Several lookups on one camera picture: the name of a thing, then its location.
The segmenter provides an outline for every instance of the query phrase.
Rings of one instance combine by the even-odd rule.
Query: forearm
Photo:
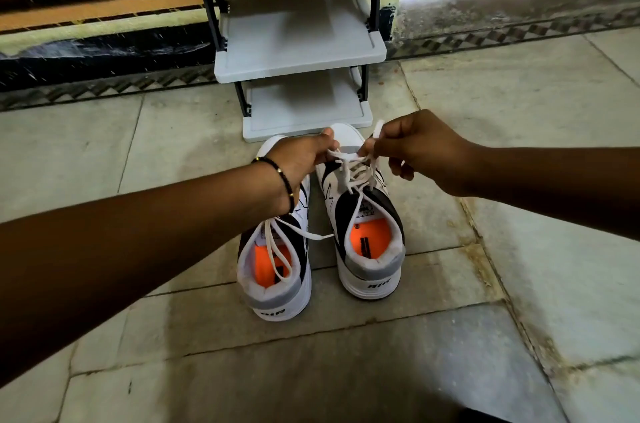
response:
[[[259,162],[0,225],[0,386],[287,209]]]
[[[485,148],[471,192],[640,240],[640,148]]]

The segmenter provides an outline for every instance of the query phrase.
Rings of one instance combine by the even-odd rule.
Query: sneaker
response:
[[[281,138],[285,137],[269,138],[257,156],[266,155]],[[309,188],[310,178],[306,176],[292,214],[267,219],[240,238],[237,280],[247,304],[261,319],[289,320],[309,303],[308,240],[331,237],[307,232]]]
[[[350,125],[331,128],[340,151],[333,153],[335,160],[316,166],[316,174],[335,233],[340,281],[358,298],[384,298],[400,282],[406,251],[402,222],[376,160],[358,157],[363,136]],[[374,138],[381,129],[380,121]]]

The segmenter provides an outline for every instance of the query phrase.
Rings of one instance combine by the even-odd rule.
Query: logo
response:
[[[369,285],[367,288],[380,288],[382,285],[386,285],[390,281],[391,281],[391,278],[389,278],[386,282],[382,282],[377,285]]]
[[[268,314],[267,312],[260,312],[260,313],[261,313],[261,314],[263,314],[263,315],[267,315],[268,317],[273,317],[273,316],[275,316],[275,315],[279,315],[279,314],[284,313],[284,311],[285,311],[285,310],[286,310],[286,308],[283,308],[281,311],[276,312],[276,313],[274,313],[274,314]]]

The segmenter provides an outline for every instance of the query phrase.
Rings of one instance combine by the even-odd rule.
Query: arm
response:
[[[640,148],[489,148],[430,111],[387,123],[366,150],[394,175],[415,171],[445,192],[510,204],[640,241]]]
[[[298,195],[333,133],[268,156]],[[264,162],[0,225],[0,387],[194,265],[289,210]]]

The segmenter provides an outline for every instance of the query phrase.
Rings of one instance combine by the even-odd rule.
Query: hand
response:
[[[393,175],[412,180],[414,171],[433,179],[452,196],[472,196],[476,158],[482,149],[465,140],[429,110],[401,116],[382,127],[378,140],[369,138],[360,155],[372,149],[389,157]]]
[[[337,150],[338,142],[333,139],[333,130],[325,128],[320,135],[299,138],[283,138],[279,140],[267,153],[267,158],[273,160],[289,179],[294,195],[294,203],[300,199],[300,183],[304,177],[313,173],[316,165],[328,161],[327,150]],[[289,199],[285,199],[286,209],[289,211]]]

